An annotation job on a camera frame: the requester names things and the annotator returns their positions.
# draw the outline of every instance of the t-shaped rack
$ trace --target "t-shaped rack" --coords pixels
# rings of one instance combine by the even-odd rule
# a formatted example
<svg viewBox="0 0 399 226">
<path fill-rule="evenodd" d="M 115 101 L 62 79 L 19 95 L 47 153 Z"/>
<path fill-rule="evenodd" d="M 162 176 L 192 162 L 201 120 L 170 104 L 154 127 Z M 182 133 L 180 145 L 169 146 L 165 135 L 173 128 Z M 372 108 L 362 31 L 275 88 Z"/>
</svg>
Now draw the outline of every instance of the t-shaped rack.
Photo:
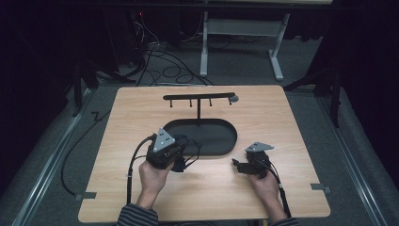
<svg viewBox="0 0 399 226">
<path fill-rule="evenodd" d="M 192 100 L 197 99 L 197 118 L 170 121 L 164 126 L 173 137 L 185 135 L 200 144 L 200 155 L 222 155 L 230 152 L 237 141 L 237 131 L 228 121 L 222 119 L 202 119 L 201 100 L 208 99 L 212 106 L 212 99 L 227 98 L 229 105 L 238 101 L 234 92 L 207 93 L 207 94 L 181 94 L 165 95 L 164 100 L 172 101 L 188 100 L 192 107 Z M 197 146 L 187 146 L 184 155 L 197 154 Z"/>
</svg>

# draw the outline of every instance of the table leg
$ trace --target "table leg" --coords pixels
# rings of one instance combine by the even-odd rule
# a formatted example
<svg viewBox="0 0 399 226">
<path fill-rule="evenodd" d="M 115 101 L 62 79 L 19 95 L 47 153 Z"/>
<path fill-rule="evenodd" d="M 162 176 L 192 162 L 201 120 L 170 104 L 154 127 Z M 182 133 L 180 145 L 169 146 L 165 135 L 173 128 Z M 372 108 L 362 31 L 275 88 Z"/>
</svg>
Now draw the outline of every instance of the table leg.
<svg viewBox="0 0 399 226">
<path fill-rule="evenodd" d="M 290 19 L 290 14 L 284 14 L 284 18 L 281 21 L 281 25 L 279 27 L 279 33 L 277 36 L 277 41 L 275 48 L 273 50 L 269 50 L 269 58 L 272 63 L 273 71 L 276 77 L 276 80 L 282 81 L 283 76 L 281 72 L 281 68 L 279 67 L 279 61 L 277 60 L 277 53 L 279 52 L 279 47 L 281 46 L 282 38 L 284 37 L 285 29 L 287 28 L 288 19 Z"/>
<path fill-rule="evenodd" d="M 208 74 L 208 12 L 203 12 L 202 52 L 200 54 L 199 75 L 205 77 Z"/>
</svg>

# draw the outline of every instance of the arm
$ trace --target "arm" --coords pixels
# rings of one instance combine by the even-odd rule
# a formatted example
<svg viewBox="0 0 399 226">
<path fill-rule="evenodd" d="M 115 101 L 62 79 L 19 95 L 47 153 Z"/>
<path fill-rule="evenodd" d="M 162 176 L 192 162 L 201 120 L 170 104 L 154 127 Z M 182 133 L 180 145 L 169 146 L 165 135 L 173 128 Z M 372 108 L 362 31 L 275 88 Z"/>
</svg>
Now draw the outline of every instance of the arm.
<svg viewBox="0 0 399 226">
<path fill-rule="evenodd" d="M 172 167 L 173 164 L 170 164 L 167 169 L 156 169 L 147 161 L 139 166 L 141 193 L 136 204 L 130 203 L 122 208 L 117 225 L 158 225 L 158 215 L 152 210 L 152 206 L 164 188 Z"/>
<path fill-rule="evenodd" d="M 299 225 L 294 218 L 287 218 L 281 204 L 279 203 L 279 186 L 276 178 L 268 171 L 266 177 L 259 179 L 258 175 L 248 175 L 249 181 L 252 183 L 255 193 L 262 201 L 267 214 L 272 221 L 272 225 L 284 225 L 286 222 L 294 222 Z"/>
</svg>

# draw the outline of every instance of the hand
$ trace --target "hand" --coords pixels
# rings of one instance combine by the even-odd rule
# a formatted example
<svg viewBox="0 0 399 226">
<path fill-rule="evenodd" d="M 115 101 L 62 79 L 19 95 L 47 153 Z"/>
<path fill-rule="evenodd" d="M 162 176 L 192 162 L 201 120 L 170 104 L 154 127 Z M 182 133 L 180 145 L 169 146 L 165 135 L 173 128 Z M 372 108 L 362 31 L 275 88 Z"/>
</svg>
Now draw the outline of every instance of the hand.
<svg viewBox="0 0 399 226">
<path fill-rule="evenodd" d="M 156 169 L 148 161 L 144 161 L 139 167 L 141 181 L 141 193 L 137 199 L 137 205 L 152 209 L 156 197 L 164 188 L 167 182 L 167 176 L 173 164 L 170 164 L 167 169 Z"/>
<path fill-rule="evenodd" d="M 262 201 L 272 222 L 287 218 L 279 203 L 279 185 L 274 175 L 268 170 L 266 177 L 259 179 L 258 175 L 248 175 L 255 193 Z"/>
</svg>

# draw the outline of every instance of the white metal stand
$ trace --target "white metal stand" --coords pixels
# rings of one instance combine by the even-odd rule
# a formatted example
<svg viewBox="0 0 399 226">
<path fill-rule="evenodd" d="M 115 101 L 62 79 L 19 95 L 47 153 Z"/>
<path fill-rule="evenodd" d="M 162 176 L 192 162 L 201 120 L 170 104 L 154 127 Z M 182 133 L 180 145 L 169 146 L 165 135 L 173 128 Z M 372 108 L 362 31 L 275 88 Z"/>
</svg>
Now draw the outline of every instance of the white metal stand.
<svg viewBox="0 0 399 226">
<path fill-rule="evenodd" d="M 279 61 L 277 60 L 277 54 L 289 18 L 290 14 L 287 13 L 284 15 L 282 21 L 276 22 L 209 19 L 208 12 L 205 11 L 203 15 L 203 37 L 199 74 L 203 77 L 208 74 L 208 34 L 268 36 L 277 37 L 274 49 L 269 50 L 267 54 L 270 58 L 276 79 L 282 81 L 283 76 Z"/>
</svg>

